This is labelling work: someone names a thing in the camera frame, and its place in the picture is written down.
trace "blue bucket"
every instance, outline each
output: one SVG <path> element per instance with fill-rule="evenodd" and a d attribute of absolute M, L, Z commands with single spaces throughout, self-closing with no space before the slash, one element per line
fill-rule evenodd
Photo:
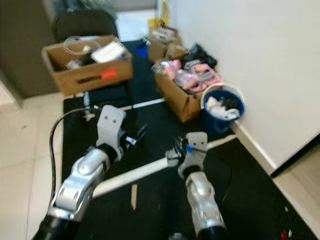
<path fill-rule="evenodd" d="M 207 101 L 208 101 L 209 97 L 214 97 L 218 101 L 220 101 L 221 98 L 224 98 L 225 100 L 229 99 L 229 100 L 237 101 L 238 110 L 239 110 L 239 117 L 236 119 L 232 119 L 232 120 L 224 120 L 224 119 L 220 119 L 220 118 L 213 116 L 207 109 Z M 204 96 L 202 101 L 203 101 L 203 106 L 204 106 L 203 113 L 202 113 L 204 128 L 207 130 L 208 134 L 213 135 L 213 136 L 221 136 L 221 135 L 225 134 L 230 129 L 231 125 L 237 119 L 241 118 L 241 116 L 245 112 L 245 105 L 244 105 L 243 101 L 240 99 L 240 97 L 238 97 L 234 93 L 227 91 L 227 90 L 224 90 L 224 89 L 208 92 Z"/>

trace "white wall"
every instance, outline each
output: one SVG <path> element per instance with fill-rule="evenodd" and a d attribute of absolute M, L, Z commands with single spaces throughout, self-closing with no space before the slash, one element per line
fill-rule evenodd
<path fill-rule="evenodd" d="M 0 106 L 6 104 L 13 104 L 14 102 L 14 98 L 11 96 L 11 94 L 8 92 L 8 90 L 5 88 L 5 86 L 0 80 Z"/>
<path fill-rule="evenodd" d="M 203 45 L 245 96 L 241 128 L 273 169 L 320 132 L 320 1 L 172 0 L 183 43 Z"/>

